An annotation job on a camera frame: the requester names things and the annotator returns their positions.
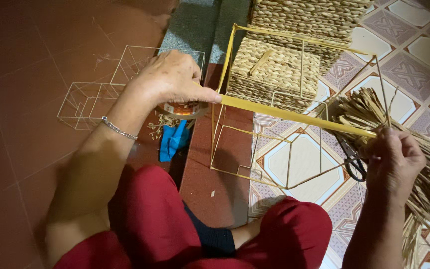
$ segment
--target black sock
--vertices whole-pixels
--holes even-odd
[[[195,217],[185,202],[183,204],[185,205],[185,211],[197,230],[205,256],[207,258],[233,256],[235,254],[235,242],[233,241],[232,231],[226,228],[211,228],[206,226]]]

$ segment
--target scissors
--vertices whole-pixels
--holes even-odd
[[[336,139],[338,140],[339,145],[341,145],[341,148],[343,149],[343,152],[346,155],[346,159],[344,159],[345,162],[357,157],[357,154],[355,153],[355,151],[348,145],[348,143],[346,143],[346,141],[341,140],[337,135],[336,135]],[[354,180],[358,182],[366,181],[366,170],[360,159],[354,160],[346,164],[345,167],[346,167],[346,171],[348,171],[349,176],[352,177]],[[361,174],[361,178],[359,178],[357,175],[353,173],[353,171],[351,170],[351,167],[354,167],[356,171],[359,174]]]

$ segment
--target silver bracelet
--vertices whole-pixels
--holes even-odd
[[[119,134],[121,134],[121,135],[123,135],[123,136],[125,136],[125,137],[128,137],[128,138],[130,138],[130,139],[137,140],[137,136],[134,136],[134,135],[128,134],[128,133],[126,133],[126,132],[124,132],[124,131],[120,130],[116,125],[113,125],[113,124],[112,124],[112,122],[108,121],[106,116],[102,116],[102,121],[103,121],[107,126],[109,126],[112,130],[114,130],[114,131],[118,132]]]

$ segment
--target hand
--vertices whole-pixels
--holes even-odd
[[[201,75],[190,55],[171,50],[152,58],[126,89],[135,89],[153,106],[164,102],[221,102],[222,97],[216,91],[193,83],[198,83]]]
[[[359,150],[359,155],[368,163],[368,193],[404,206],[417,175],[426,166],[426,157],[410,133],[392,128],[375,132],[377,138]]]

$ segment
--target bundle of dried straw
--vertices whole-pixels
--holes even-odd
[[[353,92],[351,98],[339,99],[337,104],[338,106],[330,107],[333,109],[330,111],[330,115],[333,115],[332,120],[334,122],[365,130],[372,130],[387,124],[386,112],[373,89],[361,88],[358,92]],[[421,224],[430,230],[430,225],[427,223],[427,221],[430,222],[430,138],[409,130],[395,120],[391,120],[391,126],[401,131],[410,132],[419,143],[427,159],[426,168],[418,175],[407,203],[410,215],[404,225],[403,254],[407,268],[411,268],[415,262],[415,249]],[[360,138],[353,134],[331,132],[343,138],[354,150],[367,143],[366,138]]]

